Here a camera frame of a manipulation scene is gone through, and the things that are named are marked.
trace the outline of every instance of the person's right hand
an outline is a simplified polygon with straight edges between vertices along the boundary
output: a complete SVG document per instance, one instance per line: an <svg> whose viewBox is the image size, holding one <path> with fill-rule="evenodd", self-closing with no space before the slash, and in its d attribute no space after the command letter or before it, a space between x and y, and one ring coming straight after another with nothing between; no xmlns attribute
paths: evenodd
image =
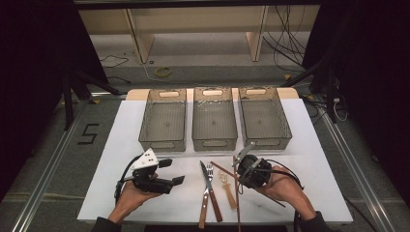
<svg viewBox="0 0 410 232"><path fill-rule="evenodd" d="M284 167L274 166L276 171L289 172ZM269 182L256 191L268 195L278 201L286 201L295 208L303 220L316 217L316 213L308 197L304 194L301 187L291 177L279 173L272 173Z"/></svg>

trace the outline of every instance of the table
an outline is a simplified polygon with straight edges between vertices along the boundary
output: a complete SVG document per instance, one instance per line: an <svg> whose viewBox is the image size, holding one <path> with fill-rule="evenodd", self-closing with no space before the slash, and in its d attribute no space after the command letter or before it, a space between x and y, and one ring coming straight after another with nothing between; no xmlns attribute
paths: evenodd
<svg viewBox="0 0 410 232"><path fill-rule="evenodd" d="M233 89L234 99L237 90ZM349 223L353 221L343 200L332 170L320 146L302 100L296 99L292 88L278 89L282 106L286 114L293 138L284 151L251 151L250 154L279 161L291 168L305 186L305 193L314 208L321 211L329 223ZM188 89L187 150L178 154L156 154L161 160L172 158L173 163L158 169L163 179L172 179L185 175L182 185L172 189L170 194L144 203L126 220L145 224L195 224L199 221L202 193L205 189L199 161L213 161L232 170L232 155L237 155L243 148L241 127L238 124L238 105L235 101L238 141L234 152L195 152L191 143L192 89ZM145 107L144 96L148 90L131 90L127 100L121 103L114 125L102 152L93 181L88 189L79 220L92 222L97 217L108 217L114 207L113 193L116 182L120 179L128 162L143 150L138 142L139 129ZM237 213L229 207L221 182L216 178L213 186L223 222L237 222ZM239 197L241 223L243 224L287 224L293 222L294 210L288 204L282 208L272 200L253 189L244 188ZM208 208L207 223L217 223L212 206Z"/></svg>

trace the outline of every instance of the knife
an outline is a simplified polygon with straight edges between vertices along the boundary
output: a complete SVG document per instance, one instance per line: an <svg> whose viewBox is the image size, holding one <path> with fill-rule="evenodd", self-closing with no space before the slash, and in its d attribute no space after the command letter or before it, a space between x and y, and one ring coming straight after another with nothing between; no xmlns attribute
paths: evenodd
<svg viewBox="0 0 410 232"><path fill-rule="evenodd" d="M209 180L208 172L206 170L205 164L201 161L202 173L204 174L206 188L202 198L201 215L199 218L199 228L203 229L205 227L205 218L208 207L208 197L211 197L212 206L214 207L215 216L217 221L222 221L222 215L220 213L220 206L218 205L217 198L215 197L214 190L212 189L211 181Z"/></svg>

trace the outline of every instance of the gray floor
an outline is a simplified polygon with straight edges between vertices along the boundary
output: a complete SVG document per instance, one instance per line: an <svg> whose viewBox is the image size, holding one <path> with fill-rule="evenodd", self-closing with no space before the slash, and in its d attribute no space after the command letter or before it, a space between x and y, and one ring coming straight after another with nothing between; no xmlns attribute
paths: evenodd
<svg viewBox="0 0 410 232"><path fill-rule="evenodd" d="M308 41L308 33L299 33L298 36L302 44ZM131 38L128 36L114 38L95 36L92 39L101 59L107 55L129 59L128 62L118 67L105 68L107 76L119 76L131 82L127 83L118 78L109 79L113 87L123 91L134 88L193 87L199 84L230 85L233 87L251 84L276 85L283 83L286 74L290 73L292 76L297 74L297 72L286 72L275 66L273 51L266 43L262 46L259 62L251 62L245 34L242 33L157 35L149 59L154 64L148 63L144 67L136 62L132 52ZM112 58L112 60L106 59L102 64L110 67L121 61L124 59ZM301 70L284 57L278 57L277 62L287 69ZM155 68L161 66L170 67L171 76L156 77ZM309 81L310 79L307 79L295 86L300 95L309 94ZM103 92L95 86L90 86L90 89L95 93ZM73 133L68 148L28 231L89 231L91 229L91 224L77 221L76 216L94 176L122 99L104 95L94 97L94 100L98 100L98 103L90 101L79 117L77 129ZM308 104L307 111L310 115L315 114L315 109ZM0 205L0 231L12 230L18 214L41 179L43 171L63 135L64 120L64 105L59 104L44 131L42 140L35 149L34 157L26 162ZM358 191L337 145L324 123L323 117L321 118L321 114L319 114L312 117L311 121L341 192L375 224L366 202ZM98 126L88 130L96 133L97 136L93 144L80 145L79 142L90 141L89 137L81 136L87 124L98 124ZM348 118L344 122L338 120L337 126L385 207L388 217L394 224L395 231L409 231L410 210L402 201L379 163L371 159L371 151L357 125L355 125L354 119ZM334 227L341 231L371 231L359 213L350 205L348 206L354 222ZM123 231L143 231L143 225L125 224Z"/></svg>

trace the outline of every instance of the transparent gray bin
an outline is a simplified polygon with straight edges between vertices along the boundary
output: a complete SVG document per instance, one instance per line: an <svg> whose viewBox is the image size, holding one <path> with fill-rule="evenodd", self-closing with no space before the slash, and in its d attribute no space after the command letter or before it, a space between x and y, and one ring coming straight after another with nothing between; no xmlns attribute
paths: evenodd
<svg viewBox="0 0 410 232"><path fill-rule="evenodd" d="M239 88L239 99L244 147L254 142L254 150L284 150L292 132L277 88Z"/></svg>
<svg viewBox="0 0 410 232"><path fill-rule="evenodd" d="M144 151L184 152L186 113L186 89L150 90L138 138Z"/></svg>
<svg viewBox="0 0 410 232"><path fill-rule="evenodd" d="M193 91L192 142L195 151L234 151L238 131L231 88Z"/></svg>

